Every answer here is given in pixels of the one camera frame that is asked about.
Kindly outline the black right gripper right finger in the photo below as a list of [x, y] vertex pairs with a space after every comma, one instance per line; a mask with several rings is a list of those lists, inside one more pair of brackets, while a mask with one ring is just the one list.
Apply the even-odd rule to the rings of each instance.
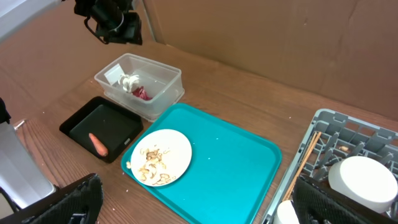
[[293, 205], [300, 224], [397, 224], [307, 175], [295, 182]]

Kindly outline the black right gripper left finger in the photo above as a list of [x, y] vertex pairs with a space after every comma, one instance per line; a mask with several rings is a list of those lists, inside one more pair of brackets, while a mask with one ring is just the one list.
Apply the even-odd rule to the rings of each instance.
[[103, 184], [91, 173], [55, 193], [15, 210], [1, 223], [15, 224], [96, 224], [103, 205]]

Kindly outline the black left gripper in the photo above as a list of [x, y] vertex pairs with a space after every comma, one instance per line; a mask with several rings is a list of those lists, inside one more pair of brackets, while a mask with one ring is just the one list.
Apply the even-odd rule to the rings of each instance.
[[76, 0], [74, 13], [103, 44], [142, 44], [141, 19], [130, 0]]

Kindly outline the white cup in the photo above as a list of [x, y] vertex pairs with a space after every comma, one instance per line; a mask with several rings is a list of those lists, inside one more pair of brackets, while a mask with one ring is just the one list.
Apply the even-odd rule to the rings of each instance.
[[279, 204], [272, 223], [299, 224], [299, 220], [291, 200], [285, 200]]

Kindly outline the white bowl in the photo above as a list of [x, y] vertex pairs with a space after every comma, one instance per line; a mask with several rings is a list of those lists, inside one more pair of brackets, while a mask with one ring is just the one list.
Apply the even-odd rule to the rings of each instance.
[[351, 156], [332, 165], [328, 182], [333, 190], [377, 213], [388, 211], [397, 196], [392, 172], [364, 156]]

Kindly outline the orange carrot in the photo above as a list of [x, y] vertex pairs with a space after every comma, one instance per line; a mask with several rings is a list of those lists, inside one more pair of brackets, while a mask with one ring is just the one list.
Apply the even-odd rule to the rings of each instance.
[[89, 138], [94, 145], [96, 152], [101, 157], [106, 157], [108, 155], [108, 149], [106, 146], [92, 133], [89, 133]]

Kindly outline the white tissue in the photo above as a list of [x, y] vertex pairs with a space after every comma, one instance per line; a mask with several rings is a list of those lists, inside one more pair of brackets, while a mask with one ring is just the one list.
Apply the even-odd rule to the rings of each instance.
[[131, 93], [138, 87], [139, 75], [121, 75], [118, 83], [125, 92]]

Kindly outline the red snack wrapper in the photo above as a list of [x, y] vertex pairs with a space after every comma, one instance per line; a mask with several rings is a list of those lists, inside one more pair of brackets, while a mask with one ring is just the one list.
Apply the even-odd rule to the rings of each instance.
[[132, 91], [132, 94], [142, 100], [149, 101], [152, 99], [147, 92], [145, 91], [143, 86], [140, 86], [139, 88], [136, 88], [134, 91]]

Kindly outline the large white plate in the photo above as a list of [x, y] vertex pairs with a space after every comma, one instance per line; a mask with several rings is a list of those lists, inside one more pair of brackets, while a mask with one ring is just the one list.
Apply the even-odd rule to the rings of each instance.
[[192, 146], [184, 134], [160, 129], [143, 137], [133, 148], [128, 170], [138, 182], [160, 187], [181, 177], [191, 159]]

